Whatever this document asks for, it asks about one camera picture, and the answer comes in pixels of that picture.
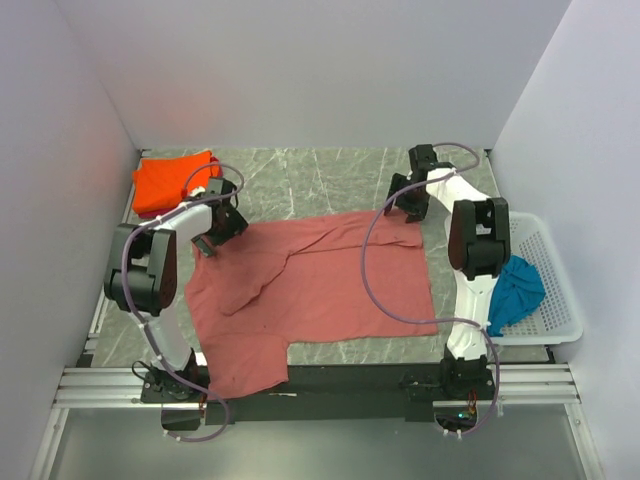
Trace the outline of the salmon pink t shirt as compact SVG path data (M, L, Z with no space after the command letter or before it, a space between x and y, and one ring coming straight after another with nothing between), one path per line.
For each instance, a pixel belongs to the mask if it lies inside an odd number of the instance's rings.
M422 233L400 213L255 223L194 260L185 299L227 399L287 381L293 343L437 331Z

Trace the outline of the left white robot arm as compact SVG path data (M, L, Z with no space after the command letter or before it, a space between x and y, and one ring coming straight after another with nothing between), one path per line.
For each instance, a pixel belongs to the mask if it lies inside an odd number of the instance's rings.
M104 294L137 323L152 354L152 365L169 372L164 389L176 401L193 399L200 388L189 370L195 354L175 316L178 250L188 243L205 257L248 227L237 210L238 187L213 177L201 193L155 220L119 224L113 233Z

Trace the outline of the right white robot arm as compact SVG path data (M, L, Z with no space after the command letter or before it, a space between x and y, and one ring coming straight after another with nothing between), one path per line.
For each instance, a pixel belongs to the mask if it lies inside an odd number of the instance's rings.
M449 213L445 225L448 260L456 282L456 304L445 355L476 361L487 355L491 296L511 255L509 206L472 186L431 144L409 150L410 173L392 176L385 213L397 207L408 223L425 219L437 200Z

